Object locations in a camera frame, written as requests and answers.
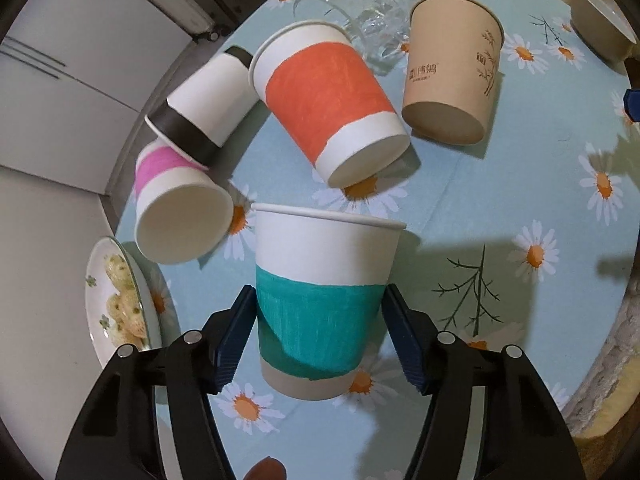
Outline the daisy print blue tablecloth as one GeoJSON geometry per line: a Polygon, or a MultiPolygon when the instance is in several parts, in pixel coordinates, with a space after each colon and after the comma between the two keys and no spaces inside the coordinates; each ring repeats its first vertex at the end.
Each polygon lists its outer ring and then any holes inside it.
{"type": "MultiPolygon", "coordinates": [[[[616,321],[639,234],[639,136],[626,75],[570,29],[562,0],[476,0],[506,30],[495,120],[483,143],[412,138],[402,159],[347,191],[328,188],[262,103],[224,147],[231,234],[180,266],[146,266],[169,341],[255,283],[255,214],[273,203],[407,223],[392,283],[413,309],[477,347],[519,344],[559,408],[616,321]]],[[[356,384],[304,402],[269,387],[257,334],[212,408],[238,476],[264,456],[289,479],[400,479],[428,407],[401,377],[378,319],[356,384]]]]}

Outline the clear glass cup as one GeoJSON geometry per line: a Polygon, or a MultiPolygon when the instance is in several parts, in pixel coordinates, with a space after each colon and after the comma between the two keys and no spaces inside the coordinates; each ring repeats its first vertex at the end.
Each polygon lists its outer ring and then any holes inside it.
{"type": "Polygon", "coordinates": [[[296,0],[297,21],[320,20],[340,26],[368,62],[399,58],[409,37],[409,13],[418,0],[296,0]]]}

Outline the beige ceramic mug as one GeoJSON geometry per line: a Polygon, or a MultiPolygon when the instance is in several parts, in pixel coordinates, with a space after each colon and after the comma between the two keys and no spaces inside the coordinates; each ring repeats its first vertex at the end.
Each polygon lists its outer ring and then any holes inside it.
{"type": "Polygon", "coordinates": [[[570,0],[570,22],[580,38],[610,63],[624,62],[637,45],[623,14],[603,0],[570,0]]]}

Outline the brown kraft paper cup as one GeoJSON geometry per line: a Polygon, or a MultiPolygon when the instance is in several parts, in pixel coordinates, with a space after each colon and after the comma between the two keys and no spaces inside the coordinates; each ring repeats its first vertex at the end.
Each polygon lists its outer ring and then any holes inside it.
{"type": "Polygon", "coordinates": [[[419,0],[411,9],[401,115],[440,143],[484,139],[494,112],[504,30],[475,0],[419,0]]]}

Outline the white plate with snacks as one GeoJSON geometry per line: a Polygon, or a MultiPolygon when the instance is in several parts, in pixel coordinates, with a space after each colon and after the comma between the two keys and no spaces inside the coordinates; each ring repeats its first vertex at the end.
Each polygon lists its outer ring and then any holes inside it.
{"type": "Polygon", "coordinates": [[[85,275],[85,307],[94,352],[105,365],[122,344],[160,348],[162,335],[148,284],[114,237],[93,246],[85,275]]]}

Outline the orange banded paper cup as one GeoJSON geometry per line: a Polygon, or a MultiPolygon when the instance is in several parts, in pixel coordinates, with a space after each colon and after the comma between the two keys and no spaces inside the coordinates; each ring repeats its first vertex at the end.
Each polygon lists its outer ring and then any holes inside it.
{"type": "Polygon", "coordinates": [[[258,48],[250,83],[326,185],[347,188],[410,145],[392,102],[340,26],[285,26],[258,48]]]}

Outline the white wardrobe cabinet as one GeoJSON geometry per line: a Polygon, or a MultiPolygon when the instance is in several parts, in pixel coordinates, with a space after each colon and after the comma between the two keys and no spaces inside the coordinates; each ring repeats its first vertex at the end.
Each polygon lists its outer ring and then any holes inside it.
{"type": "Polygon", "coordinates": [[[27,0],[1,41],[1,163],[103,194],[190,36],[148,0],[27,0]]]}

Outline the teal banded paper cup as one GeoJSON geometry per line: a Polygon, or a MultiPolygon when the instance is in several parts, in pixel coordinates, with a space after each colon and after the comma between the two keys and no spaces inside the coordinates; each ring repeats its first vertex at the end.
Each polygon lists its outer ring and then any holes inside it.
{"type": "Polygon", "coordinates": [[[266,203],[252,209],[262,376],[294,399],[340,396],[366,351],[405,223],[266,203]]]}

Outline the black banded paper cup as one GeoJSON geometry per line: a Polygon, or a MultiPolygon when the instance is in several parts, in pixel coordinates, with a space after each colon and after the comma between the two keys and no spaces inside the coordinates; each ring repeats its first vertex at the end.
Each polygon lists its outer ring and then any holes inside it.
{"type": "Polygon", "coordinates": [[[214,55],[144,118],[155,134],[201,169],[258,102],[250,83],[253,55],[232,46],[214,55]]]}

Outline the pink banded paper cup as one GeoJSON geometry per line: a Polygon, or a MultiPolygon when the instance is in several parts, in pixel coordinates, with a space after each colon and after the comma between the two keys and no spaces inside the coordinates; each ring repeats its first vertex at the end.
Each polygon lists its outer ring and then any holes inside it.
{"type": "Polygon", "coordinates": [[[162,139],[142,148],[134,172],[134,240],[145,258],[177,264],[204,256],[226,235],[233,200],[162,139]]]}

